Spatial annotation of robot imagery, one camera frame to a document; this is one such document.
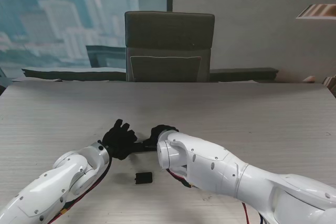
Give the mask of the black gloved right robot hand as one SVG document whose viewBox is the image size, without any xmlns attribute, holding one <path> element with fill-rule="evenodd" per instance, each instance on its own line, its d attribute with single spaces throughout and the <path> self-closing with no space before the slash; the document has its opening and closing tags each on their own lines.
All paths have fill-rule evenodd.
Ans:
<svg viewBox="0 0 336 224">
<path fill-rule="evenodd" d="M 166 131 L 176 131 L 176 132 L 178 132 L 179 130 L 177 128 L 175 128 L 173 126 L 169 126 L 169 125 L 164 125 L 164 124 L 158 125 L 158 126 L 151 129 L 150 137 L 147 140 L 142 142 L 143 146 L 145 146 L 145 147 L 156 147 L 159 136 L 163 132 L 166 132 Z"/>
</svg>

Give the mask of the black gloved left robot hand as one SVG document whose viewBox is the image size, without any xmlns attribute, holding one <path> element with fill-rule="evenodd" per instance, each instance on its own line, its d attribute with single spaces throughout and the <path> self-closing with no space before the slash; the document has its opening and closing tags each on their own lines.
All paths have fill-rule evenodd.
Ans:
<svg viewBox="0 0 336 224">
<path fill-rule="evenodd" d="M 129 127 L 128 123 L 123 123 L 122 119 L 118 119 L 114 126 L 104 135 L 101 144 L 111 158 L 124 160 L 131 153 L 132 147 L 138 138 Z"/>
</svg>

